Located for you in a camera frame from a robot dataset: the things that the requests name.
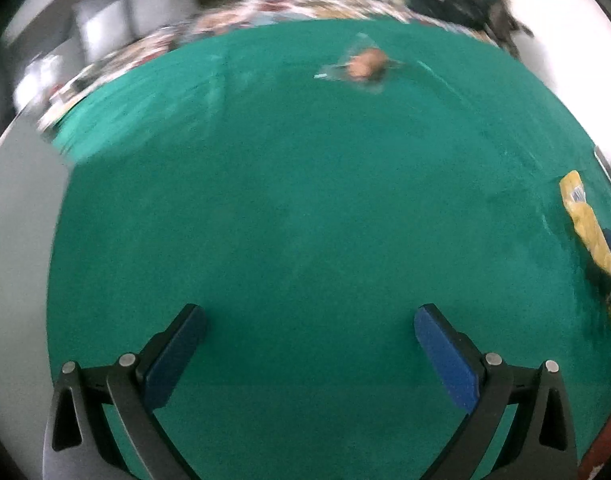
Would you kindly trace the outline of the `white yellow snack pack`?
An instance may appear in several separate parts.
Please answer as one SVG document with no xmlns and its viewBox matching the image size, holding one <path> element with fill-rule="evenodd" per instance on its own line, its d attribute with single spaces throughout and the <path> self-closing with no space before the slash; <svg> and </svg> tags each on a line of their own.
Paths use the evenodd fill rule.
<svg viewBox="0 0 611 480">
<path fill-rule="evenodd" d="M 586 200 L 585 187 L 578 171 L 568 172 L 559 181 L 559 189 L 563 206 L 572 221 L 577 237 L 589 253 L 592 263 L 611 275 L 611 250 L 606 243 L 594 209 Z M 607 304 L 606 309 L 611 326 L 611 313 Z"/>
</svg>

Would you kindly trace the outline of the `white storage box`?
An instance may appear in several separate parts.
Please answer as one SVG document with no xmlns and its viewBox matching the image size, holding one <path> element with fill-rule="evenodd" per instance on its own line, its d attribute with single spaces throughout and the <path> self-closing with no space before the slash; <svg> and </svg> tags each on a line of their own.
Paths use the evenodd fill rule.
<svg viewBox="0 0 611 480">
<path fill-rule="evenodd" d="M 51 397 L 46 304 L 70 168 L 28 118 L 0 138 L 0 435 L 40 446 Z"/>
</svg>

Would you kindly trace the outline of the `green velvet blanket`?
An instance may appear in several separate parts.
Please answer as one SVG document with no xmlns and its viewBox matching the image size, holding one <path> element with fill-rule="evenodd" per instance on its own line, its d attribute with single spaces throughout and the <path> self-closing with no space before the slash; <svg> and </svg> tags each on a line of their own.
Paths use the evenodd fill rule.
<svg viewBox="0 0 611 480">
<path fill-rule="evenodd" d="M 314 78 L 357 34 L 381 89 Z M 611 411 L 611 326 L 561 200 L 593 142 L 496 47 L 396 21 L 203 39 L 92 92 L 52 251 L 50 366 L 113 362 L 186 304 L 210 330 L 162 426 L 205 479 L 416 479 L 463 413 L 420 349 L 436 304 L 511 364 L 561 367 L 578 448 Z"/>
</svg>

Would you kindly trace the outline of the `black bag pile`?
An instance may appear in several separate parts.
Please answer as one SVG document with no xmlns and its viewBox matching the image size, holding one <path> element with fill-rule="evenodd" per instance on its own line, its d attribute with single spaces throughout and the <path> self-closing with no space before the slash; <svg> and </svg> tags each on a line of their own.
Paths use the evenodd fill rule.
<svg viewBox="0 0 611 480">
<path fill-rule="evenodd" d="M 511 13 L 509 0 L 397 0 L 407 9 L 447 23 L 484 32 L 516 60 L 520 53 L 514 36 L 533 32 Z"/>
</svg>

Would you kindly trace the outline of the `clear wrapped brown bun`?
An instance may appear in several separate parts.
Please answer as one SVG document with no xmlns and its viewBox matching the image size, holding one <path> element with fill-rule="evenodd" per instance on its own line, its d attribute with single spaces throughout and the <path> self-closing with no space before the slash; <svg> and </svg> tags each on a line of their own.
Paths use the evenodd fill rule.
<svg viewBox="0 0 611 480">
<path fill-rule="evenodd" d="M 340 58 L 334 63 L 319 67 L 314 78 L 322 81 L 346 82 L 378 92 L 386 76 L 403 65 L 403 62 L 390 58 L 371 37 L 360 32 Z"/>
</svg>

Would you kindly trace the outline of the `grey pillow centre left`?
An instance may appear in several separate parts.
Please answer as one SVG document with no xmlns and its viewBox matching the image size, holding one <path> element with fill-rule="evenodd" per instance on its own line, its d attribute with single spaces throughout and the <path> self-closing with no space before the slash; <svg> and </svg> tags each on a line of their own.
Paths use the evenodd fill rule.
<svg viewBox="0 0 611 480">
<path fill-rule="evenodd" d="M 197 0 L 83 0 L 74 18 L 86 61 L 99 61 L 156 29 L 191 18 Z"/>
</svg>

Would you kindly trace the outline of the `floral bed sheet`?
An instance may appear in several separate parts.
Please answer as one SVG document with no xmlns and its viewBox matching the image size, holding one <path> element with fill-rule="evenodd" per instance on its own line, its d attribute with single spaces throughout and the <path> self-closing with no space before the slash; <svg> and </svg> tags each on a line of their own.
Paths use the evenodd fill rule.
<svg viewBox="0 0 611 480">
<path fill-rule="evenodd" d="M 457 25 L 407 9 L 401 3 L 383 0 L 236 0 L 214 6 L 197 18 L 163 26 L 145 38 L 111 52 L 78 70 L 51 93 L 47 110 L 36 127 L 44 134 L 60 122 L 78 103 L 108 82 L 130 70 L 185 44 L 225 35 L 237 29 L 255 28 L 297 21 L 352 20 L 385 18 L 404 24 L 418 23 L 465 35 L 484 44 L 495 44 L 486 32 Z"/>
</svg>

